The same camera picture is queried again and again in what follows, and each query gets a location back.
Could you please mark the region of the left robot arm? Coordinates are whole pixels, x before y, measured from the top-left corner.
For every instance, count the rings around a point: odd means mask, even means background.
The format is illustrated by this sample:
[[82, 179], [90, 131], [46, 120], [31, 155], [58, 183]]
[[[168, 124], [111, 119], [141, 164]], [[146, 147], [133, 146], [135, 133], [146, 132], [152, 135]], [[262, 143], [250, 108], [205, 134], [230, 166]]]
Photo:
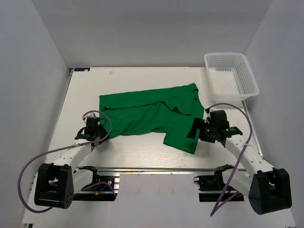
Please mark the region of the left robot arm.
[[82, 160], [98, 145], [109, 139], [102, 119], [91, 116], [86, 119], [86, 126], [81, 128], [76, 137], [76, 146], [67, 149], [52, 163], [44, 163], [38, 169], [34, 195], [37, 206], [67, 209], [74, 194], [87, 186], [94, 190], [100, 185], [97, 169], [89, 166], [78, 168]]

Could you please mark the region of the green t shirt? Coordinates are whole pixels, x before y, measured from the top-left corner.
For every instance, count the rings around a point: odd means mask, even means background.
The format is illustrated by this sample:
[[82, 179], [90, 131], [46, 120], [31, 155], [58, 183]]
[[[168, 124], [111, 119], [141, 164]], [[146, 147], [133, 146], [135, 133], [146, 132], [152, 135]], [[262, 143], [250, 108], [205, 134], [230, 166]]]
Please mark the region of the green t shirt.
[[111, 120], [110, 138], [164, 133], [163, 144], [194, 154], [198, 137], [187, 135], [195, 118], [202, 118], [204, 107], [195, 83], [99, 96], [99, 110]]

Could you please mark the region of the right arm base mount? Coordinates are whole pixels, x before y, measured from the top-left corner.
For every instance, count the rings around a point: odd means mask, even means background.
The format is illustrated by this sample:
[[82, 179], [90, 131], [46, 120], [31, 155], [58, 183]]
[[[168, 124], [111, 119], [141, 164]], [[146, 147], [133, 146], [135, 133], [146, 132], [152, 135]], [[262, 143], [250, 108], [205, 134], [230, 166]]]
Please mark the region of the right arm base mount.
[[[199, 201], [200, 202], [216, 202], [220, 193], [225, 187], [222, 178], [222, 172], [226, 170], [232, 170], [234, 166], [232, 165], [224, 165], [217, 167], [214, 171], [213, 175], [200, 175], [193, 178], [193, 181], [199, 186]], [[221, 202], [224, 202], [229, 197], [231, 197], [237, 191], [228, 186], [225, 191]], [[244, 196], [241, 193], [238, 193], [234, 198], [230, 201], [241, 202], [244, 201]]]

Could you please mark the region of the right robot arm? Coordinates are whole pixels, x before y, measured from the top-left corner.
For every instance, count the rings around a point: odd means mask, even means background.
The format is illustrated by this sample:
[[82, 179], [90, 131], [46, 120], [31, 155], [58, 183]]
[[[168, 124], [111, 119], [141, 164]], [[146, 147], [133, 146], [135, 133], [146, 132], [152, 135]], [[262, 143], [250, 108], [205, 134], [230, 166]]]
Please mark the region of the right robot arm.
[[221, 143], [236, 157], [237, 165], [242, 165], [246, 170], [246, 173], [242, 173], [236, 165], [226, 164], [217, 167], [213, 175], [194, 177], [200, 191], [221, 191], [213, 212], [224, 202], [239, 196], [247, 197], [258, 215], [291, 208], [288, 172], [275, 168], [252, 148], [243, 133], [236, 126], [229, 125], [225, 111], [208, 111], [206, 119], [195, 118], [187, 137]]

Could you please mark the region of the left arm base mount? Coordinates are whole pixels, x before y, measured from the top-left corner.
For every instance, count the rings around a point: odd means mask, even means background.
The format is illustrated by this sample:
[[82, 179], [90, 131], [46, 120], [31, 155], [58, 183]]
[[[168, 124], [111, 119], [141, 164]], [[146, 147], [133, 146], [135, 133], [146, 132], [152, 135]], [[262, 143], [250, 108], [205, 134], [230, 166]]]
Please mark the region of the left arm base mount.
[[73, 171], [74, 201], [115, 201], [119, 176], [94, 166], [83, 166]]

